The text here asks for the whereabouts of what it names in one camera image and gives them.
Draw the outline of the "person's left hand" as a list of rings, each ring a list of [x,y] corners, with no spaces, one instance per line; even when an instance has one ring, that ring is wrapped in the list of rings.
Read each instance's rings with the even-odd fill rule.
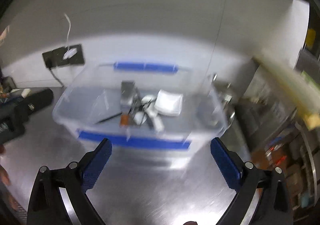
[[[0,155],[3,155],[5,153],[5,147],[3,145],[0,146]],[[11,181],[9,179],[9,175],[7,171],[4,169],[3,166],[0,166],[0,177],[1,177],[1,182],[5,184],[6,186],[11,185]]]

